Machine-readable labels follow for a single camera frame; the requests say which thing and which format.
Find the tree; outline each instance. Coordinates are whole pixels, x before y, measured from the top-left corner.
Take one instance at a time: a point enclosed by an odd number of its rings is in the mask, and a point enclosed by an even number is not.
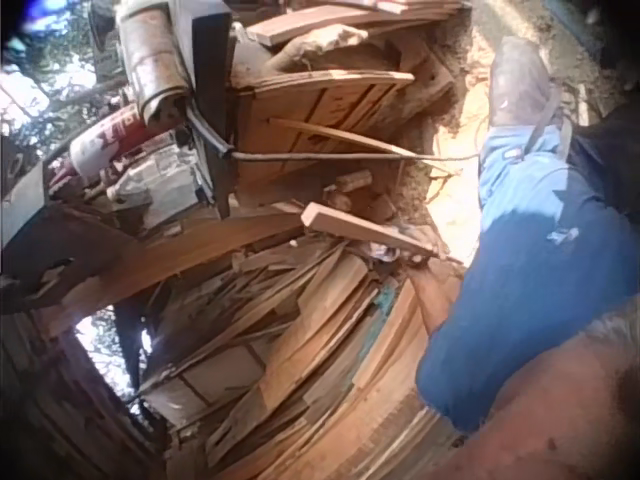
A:
[[[8,129],[21,147],[37,145],[41,156],[98,118],[112,90],[126,83],[120,78],[92,88],[95,69],[89,6],[88,0],[68,0],[63,10],[51,15],[46,28],[20,32],[3,50],[3,71],[26,77],[40,98],[46,99],[42,103],[48,103],[46,108],[24,105],[30,111],[40,110],[26,122],[3,116],[3,131]]]

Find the skin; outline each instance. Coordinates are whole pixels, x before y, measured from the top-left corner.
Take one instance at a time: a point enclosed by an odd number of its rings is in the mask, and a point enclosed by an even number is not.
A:
[[[578,335],[516,373],[489,421],[428,480],[587,479],[625,420],[615,381],[633,352]]]

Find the dirt ground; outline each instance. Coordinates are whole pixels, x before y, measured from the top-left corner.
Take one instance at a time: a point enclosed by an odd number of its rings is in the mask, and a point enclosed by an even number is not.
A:
[[[571,34],[552,18],[543,0],[471,3],[471,11],[447,20],[432,32],[432,48],[456,80],[457,100],[441,117],[415,119],[415,128],[435,130],[433,145],[426,145],[425,150],[432,148],[437,155],[460,157],[482,145],[487,130],[489,68],[495,49],[507,35],[537,42],[552,77],[565,85],[582,87],[590,104],[602,113],[620,103],[621,89],[614,73],[601,71],[591,61]],[[455,167],[462,168],[462,174],[443,180],[432,179],[437,173],[422,164],[407,165],[396,203],[404,221],[433,221],[452,255],[469,264],[480,230],[477,159],[456,162]]]

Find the blue jeans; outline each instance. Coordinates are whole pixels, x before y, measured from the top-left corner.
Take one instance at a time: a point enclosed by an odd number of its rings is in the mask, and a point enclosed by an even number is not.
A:
[[[418,367],[424,401],[464,432],[527,362],[640,290],[640,236],[607,203],[589,142],[576,139],[570,161],[558,160],[549,126],[522,158],[532,130],[489,132],[479,248]]]

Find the work boot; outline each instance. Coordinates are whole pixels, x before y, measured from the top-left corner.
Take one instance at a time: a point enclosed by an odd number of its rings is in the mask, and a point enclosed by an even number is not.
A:
[[[491,66],[489,125],[536,125],[551,97],[549,72],[538,46],[520,37],[505,37]]]

